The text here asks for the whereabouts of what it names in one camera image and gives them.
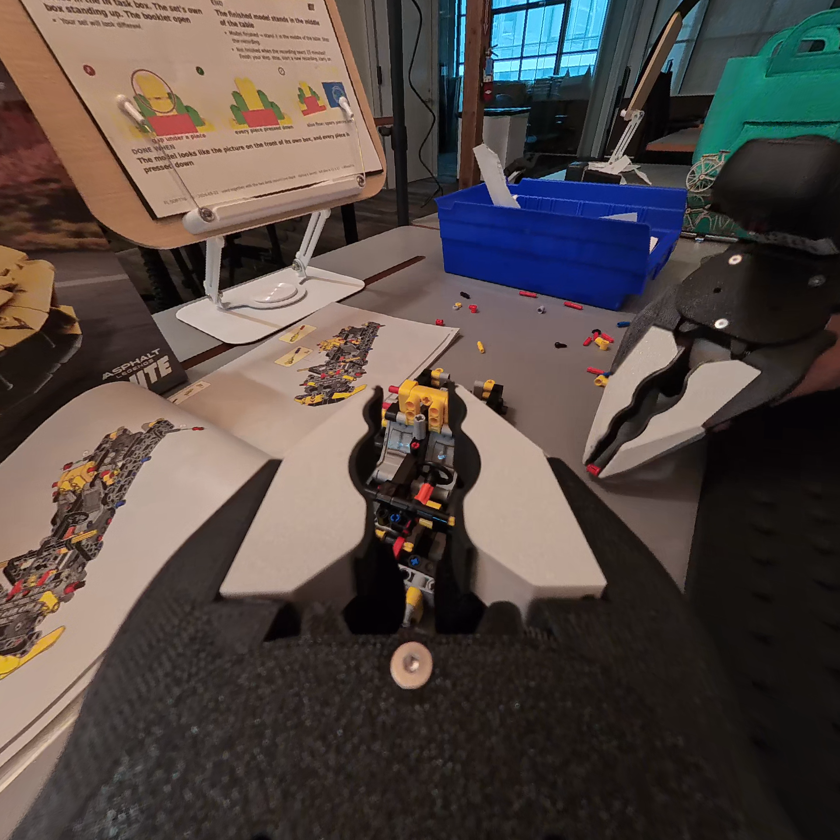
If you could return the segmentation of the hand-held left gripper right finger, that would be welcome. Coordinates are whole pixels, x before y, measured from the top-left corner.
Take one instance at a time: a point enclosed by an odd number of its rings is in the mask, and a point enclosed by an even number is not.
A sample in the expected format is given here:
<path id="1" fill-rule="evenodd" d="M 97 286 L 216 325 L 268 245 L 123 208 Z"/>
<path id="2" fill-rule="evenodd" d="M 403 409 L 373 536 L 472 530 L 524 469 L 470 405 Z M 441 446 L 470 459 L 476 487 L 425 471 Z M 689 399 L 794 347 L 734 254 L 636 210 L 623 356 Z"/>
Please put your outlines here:
<path id="1" fill-rule="evenodd" d="M 477 630 L 486 608 L 599 598 L 606 578 L 541 447 L 461 385 L 449 387 L 455 518 L 436 579 L 436 629 Z"/>

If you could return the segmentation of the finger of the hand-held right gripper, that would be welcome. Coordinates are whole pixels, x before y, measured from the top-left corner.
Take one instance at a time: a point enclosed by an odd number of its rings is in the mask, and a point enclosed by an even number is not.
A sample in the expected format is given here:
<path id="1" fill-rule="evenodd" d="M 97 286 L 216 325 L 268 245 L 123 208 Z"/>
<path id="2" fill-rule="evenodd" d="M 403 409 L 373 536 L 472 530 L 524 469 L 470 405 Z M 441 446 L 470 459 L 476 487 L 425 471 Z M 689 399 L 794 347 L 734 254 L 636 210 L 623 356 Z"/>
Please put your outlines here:
<path id="1" fill-rule="evenodd" d="M 676 336 L 650 327 L 615 368 L 584 447 L 586 468 L 635 468 L 682 448 L 685 432 L 668 418 L 673 401 L 656 414 L 660 386 L 677 372 L 685 348 Z"/>
<path id="2" fill-rule="evenodd" d="M 614 454 L 601 457 L 597 477 L 617 476 L 694 443 L 705 434 L 705 424 L 759 376 L 759 369 L 745 363 L 701 364 L 675 405 L 652 415 Z"/>

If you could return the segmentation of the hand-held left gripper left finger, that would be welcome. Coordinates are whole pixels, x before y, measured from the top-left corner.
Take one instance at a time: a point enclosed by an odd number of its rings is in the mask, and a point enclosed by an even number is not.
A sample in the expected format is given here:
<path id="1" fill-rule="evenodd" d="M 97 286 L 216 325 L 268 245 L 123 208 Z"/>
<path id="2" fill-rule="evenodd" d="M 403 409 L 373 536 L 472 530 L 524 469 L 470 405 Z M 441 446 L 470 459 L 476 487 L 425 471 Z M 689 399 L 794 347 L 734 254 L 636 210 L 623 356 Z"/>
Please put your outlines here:
<path id="1" fill-rule="evenodd" d="M 355 395 L 294 444 L 219 588 L 234 606 L 334 608 L 357 634 L 403 622 L 403 578 L 375 537 L 366 481 L 377 463 L 383 390 Z"/>

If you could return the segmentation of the black yellow lego car chassis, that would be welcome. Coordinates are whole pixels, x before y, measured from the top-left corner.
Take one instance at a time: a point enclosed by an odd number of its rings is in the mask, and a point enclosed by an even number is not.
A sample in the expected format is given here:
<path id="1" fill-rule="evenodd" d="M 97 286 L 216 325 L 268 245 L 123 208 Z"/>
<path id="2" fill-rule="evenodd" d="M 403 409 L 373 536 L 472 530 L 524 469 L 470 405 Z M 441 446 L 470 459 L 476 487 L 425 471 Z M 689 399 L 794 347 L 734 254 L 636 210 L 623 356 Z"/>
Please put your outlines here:
<path id="1" fill-rule="evenodd" d="M 489 532 L 469 502 L 496 453 L 480 453 L 480 422 L 488 421 L 493 445 L 494 434 L 515 431 L 508 419 L 498 382 L 479 380 L 465 390 L 442 368 L 388 386 L 381 400 L 359 489 L 371 557 L 381 561 L 385 579 L 364 584 L 363 593 L 395 597 L 383 611 L 401 636 L 427 642 L 467 634 L 487 611 L 480 561 Z"/>

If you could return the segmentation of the scattered loose lego pieces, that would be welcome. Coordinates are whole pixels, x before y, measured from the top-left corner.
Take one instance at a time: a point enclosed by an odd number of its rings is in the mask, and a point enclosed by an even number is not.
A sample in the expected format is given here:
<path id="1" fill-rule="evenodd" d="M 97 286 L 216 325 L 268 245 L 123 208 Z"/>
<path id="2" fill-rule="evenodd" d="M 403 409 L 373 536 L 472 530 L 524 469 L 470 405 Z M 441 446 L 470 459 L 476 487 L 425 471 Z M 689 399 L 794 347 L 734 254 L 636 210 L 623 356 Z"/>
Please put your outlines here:
<path id="1" fill-rule="evenodd" d="M 441 383 L 478 392 L 494 385 L 542 386 L 608 376 L 628 321 L 578 301 L 525 290 L 481 286 L 463 290 L 437 325 L 455 330 L 452 343 L 430 364 Z"/>

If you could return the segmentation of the open lego instruction booklet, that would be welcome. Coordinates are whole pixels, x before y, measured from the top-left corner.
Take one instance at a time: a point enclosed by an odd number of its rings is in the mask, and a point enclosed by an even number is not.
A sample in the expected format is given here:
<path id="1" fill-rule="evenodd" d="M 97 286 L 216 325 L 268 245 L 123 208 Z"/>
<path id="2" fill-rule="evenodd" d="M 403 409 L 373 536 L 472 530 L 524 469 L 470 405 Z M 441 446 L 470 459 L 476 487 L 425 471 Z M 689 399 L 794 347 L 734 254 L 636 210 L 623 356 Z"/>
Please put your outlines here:
<path id="1" fill-rule="evenodd" d="M 173 552 L 270 458 L 458 333 L 332 302 L 173 400 L 94 388 L 2 463 L 5 763 L 86 688 Z"/>

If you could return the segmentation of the lego set cardboard box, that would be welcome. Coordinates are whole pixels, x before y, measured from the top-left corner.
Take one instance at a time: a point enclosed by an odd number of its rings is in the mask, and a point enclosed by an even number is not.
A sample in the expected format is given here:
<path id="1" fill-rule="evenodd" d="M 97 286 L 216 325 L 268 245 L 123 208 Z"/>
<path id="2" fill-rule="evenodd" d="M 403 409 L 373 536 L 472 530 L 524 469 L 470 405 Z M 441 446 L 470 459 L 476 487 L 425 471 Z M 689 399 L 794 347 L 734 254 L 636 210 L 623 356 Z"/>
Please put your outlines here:
<path id="1" fill-rule="evenodd" d="M 165 394 L 180 361 L 1 69 L 1 456 L 93 387 Z"/>

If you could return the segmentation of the person's right hand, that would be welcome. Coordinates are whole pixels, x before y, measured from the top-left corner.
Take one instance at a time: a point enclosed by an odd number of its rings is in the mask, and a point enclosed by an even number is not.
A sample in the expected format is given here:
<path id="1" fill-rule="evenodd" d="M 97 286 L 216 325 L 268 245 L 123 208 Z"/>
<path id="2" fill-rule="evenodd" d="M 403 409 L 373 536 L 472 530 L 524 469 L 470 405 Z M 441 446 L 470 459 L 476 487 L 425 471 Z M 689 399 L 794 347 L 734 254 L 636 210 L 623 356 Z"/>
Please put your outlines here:
<path id="1" fill-rule="evenodd" d="M 839 387 L 839 342 L 815 359 L 801 382 L 785 397 L 786 400 L 828 392 Z"/>

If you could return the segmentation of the blue plastic bin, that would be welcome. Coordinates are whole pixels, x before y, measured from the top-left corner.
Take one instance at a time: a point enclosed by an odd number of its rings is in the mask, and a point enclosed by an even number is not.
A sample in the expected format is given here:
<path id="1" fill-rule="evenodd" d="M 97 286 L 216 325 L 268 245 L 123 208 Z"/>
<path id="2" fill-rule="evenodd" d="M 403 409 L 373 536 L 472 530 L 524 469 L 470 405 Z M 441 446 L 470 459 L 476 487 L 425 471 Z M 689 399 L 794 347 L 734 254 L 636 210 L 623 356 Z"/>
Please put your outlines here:
<path id="1" fill-rule="evenodd" d="M 485 184 L 437 199 L 447 273 L 608 310 L 644 292 L 673 253 L 687 190 L 524 179 L 518 207 Z"/>

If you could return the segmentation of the teal felt bag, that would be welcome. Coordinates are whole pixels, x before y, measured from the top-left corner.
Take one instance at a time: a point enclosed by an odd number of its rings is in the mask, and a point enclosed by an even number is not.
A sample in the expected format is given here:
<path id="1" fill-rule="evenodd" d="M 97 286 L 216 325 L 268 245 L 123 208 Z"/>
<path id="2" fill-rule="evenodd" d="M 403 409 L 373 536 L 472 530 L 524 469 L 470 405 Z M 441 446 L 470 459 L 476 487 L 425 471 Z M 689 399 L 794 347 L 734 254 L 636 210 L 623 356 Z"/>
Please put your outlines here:
<path id="1" fill-rule="evenodd" d="M 753 57 L 731 58 L 712 99 L 692 164 L 730 155 L 754 139 L 839 138 L 839 11 L 826 10 L 772 36 Z M 687 192 L 683 234 L 734 238 L 736 225 L 711 210 L 711 192 Z"/>

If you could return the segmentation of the white rounded pad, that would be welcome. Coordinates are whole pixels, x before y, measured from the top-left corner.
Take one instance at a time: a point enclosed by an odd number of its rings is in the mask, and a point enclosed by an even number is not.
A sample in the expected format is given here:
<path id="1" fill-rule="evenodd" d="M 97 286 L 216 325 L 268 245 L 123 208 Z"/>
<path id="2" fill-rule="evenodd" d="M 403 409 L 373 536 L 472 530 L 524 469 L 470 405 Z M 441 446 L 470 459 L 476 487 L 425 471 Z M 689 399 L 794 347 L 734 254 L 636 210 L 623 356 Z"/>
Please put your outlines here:
<path id="1" fill-rule="evenodd" d="M 310 216 L 290 267 L 227 290 L 219 285 L 224 237 L 210 237 L 206 241 L 205 297 L 177 309 L 176 317 L 221 343 L 251 344 L 360 291 L 362 280 L 310 264 L 330 214 L 323 209 Z"/>

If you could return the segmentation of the white paper strip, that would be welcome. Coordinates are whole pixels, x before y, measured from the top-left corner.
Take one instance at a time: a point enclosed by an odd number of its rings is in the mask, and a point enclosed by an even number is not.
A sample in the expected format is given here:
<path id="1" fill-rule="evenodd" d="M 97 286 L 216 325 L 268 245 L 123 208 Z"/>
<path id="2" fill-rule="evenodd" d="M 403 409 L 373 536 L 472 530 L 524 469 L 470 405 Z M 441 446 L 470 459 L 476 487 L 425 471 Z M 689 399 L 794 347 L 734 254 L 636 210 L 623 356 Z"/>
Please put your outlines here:
<path id="1" fill-rule="evenodd" d="M 519 209 L 518 199 L 511 193 L 497 153 L 482 143 L 474 147 L 473 154 L 493 206 Z"/>

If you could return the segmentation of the empty wooden board stand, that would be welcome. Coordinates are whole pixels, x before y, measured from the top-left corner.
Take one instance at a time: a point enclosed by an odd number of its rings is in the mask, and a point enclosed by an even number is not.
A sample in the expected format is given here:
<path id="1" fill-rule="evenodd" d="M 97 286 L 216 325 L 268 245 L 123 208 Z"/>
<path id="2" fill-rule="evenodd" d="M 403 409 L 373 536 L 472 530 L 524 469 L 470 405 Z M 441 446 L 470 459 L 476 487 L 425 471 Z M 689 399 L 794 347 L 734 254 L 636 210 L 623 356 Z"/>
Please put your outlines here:
<path id="1" fill-rule="evenodd" d="M 626 172 L 637 170 L 636 165 L 631 162 L 627 155 L 627 147 L 644 119 L 644 106 L 655 86 L 662 66 L 677 41 L 685 15 L 685 13 L 675 10 L 659 34 L 629 99 L 627 108 L 621 112 L 626 125 L 613 153 L 605 162 L 589 164 L 587 172 L 592 174 L 595 182 L 621 184 L 625 182 L 624 174 Z"/>

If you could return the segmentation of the white cabinet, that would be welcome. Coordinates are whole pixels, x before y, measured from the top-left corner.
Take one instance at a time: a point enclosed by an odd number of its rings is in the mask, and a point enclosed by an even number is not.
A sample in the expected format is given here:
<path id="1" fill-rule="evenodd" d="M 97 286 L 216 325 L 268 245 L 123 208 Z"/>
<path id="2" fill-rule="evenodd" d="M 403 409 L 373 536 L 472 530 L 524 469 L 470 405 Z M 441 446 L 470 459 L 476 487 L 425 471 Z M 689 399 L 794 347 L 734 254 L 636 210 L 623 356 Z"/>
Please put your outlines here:
<path id="1" fill-rule="evenodd" d="M 483 143 L 507 167 L 523 155 L 530 108 L 490 108 L 484 111 Z"/>

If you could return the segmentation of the wooden pillar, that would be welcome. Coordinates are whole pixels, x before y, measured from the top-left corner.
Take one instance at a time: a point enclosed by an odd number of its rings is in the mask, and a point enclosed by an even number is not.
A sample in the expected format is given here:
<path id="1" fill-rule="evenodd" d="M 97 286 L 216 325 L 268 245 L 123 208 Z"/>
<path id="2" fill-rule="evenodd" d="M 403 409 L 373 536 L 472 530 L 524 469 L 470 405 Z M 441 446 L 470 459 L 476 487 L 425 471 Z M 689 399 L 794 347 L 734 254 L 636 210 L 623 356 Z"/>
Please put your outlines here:
<path id="1" fill-rule="evenodd" d="M 475 186 L 480 181 L 480 169 L 474 149 L 483 143 L 484 71 L 489 55 L 490 30 L 491 1 L 467 1 L 458 165 L 459 190 Z"/>

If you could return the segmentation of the black slim pole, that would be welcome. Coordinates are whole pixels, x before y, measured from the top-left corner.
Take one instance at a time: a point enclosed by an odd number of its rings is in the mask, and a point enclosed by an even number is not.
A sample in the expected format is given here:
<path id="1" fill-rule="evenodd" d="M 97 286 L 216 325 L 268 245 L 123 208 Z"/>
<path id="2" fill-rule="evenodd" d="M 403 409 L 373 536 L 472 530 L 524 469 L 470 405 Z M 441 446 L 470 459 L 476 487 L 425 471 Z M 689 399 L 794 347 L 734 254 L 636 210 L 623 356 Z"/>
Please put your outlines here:
<path id="1" fill-rule="evenodd" d="M 396 220 L 398 226 L 410 224 L 407 190 L 407 135 L 403 58 L 403 4 L 387 1 L 388 45 L 392 89 L 392 147 L 394 156 Z"/>

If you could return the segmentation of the wooden board instruction sheet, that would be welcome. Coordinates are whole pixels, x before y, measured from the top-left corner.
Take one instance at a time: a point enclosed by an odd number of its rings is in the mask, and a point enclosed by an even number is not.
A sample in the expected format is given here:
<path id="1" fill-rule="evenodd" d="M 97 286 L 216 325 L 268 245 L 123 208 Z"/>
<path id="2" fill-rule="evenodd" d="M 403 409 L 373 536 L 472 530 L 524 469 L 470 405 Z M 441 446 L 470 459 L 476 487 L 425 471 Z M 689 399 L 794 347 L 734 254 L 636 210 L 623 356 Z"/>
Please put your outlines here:
<path id="1" fill-rule="evenodd" d="M 137 245 L 385 184 L 336 2 L 2 2 L 2 62 L 91 215 Z"/>

